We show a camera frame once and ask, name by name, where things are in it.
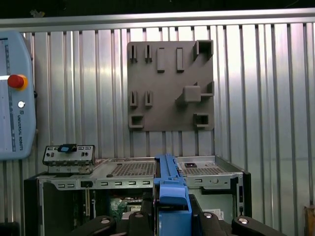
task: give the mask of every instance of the white button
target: white button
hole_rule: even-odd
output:
[[[19,108],[23,108],[24,106],[25,106],[25,102],[19,101],[18,107],[19,107]]]

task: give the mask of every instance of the metal grille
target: metal grille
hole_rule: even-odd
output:
[[[152,176],[154,163],[117,164],[112,171],[114,176]]]
[[[188,176],[205,176],[224,174],[225,171],[220,167],[215,166],[210,168],[188,168],[184,169],[184,173]]]

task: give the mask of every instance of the emergency stop button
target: emergency stop button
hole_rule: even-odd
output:
[[[22,89],[25,85],[25,78],[21,75],[10,75],[8,78],[8,86],[15,89]]]

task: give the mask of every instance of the sticker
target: sticker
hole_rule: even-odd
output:
[[[204,210],[204,212],[205,211],[216,214],[219,220],[221,219],[224,220],[224,213],[220,209],[207,209],[207,210]]]

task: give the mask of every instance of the blue clip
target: blue clip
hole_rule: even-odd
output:
[[[158,213],[159,236],[191,236],[192,210],[184,178],[178,173],[175,157],[159,155],[160,178],[154,179],[159,186],[159,203],[168,206],[186,206],[186,210],[163,211]]]

